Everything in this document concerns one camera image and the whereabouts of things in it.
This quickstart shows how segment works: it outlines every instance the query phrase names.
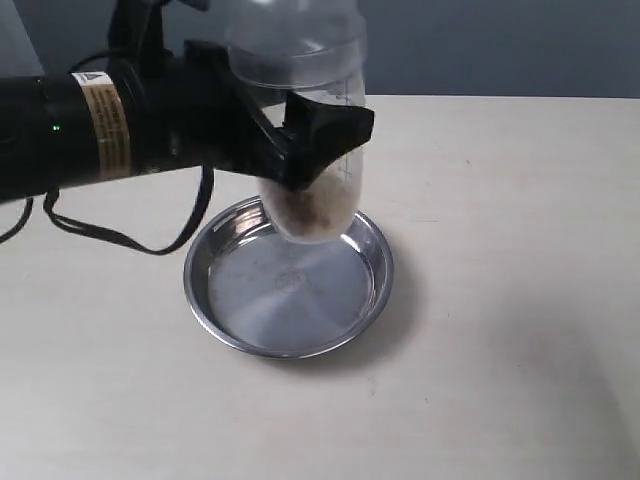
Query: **table surface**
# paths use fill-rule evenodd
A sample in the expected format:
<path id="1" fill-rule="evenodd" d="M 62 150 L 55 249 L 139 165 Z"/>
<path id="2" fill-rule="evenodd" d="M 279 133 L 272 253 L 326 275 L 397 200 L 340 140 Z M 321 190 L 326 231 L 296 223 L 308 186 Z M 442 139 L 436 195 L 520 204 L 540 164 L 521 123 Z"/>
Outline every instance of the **table surface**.
<path id="1" fill-rule="evenodd" d="M 40 210 L 0 248 L 0 478 L 640 478 L 640 102 L 371 106 L 362 210 L 397 279 L 326 357 L 218 343 L 186 304 L 186 250 L 76 238 Z M 160 247 L 198 173 L 60 210 Z M 255 193 L 220 174 L 209 217 Z"/>

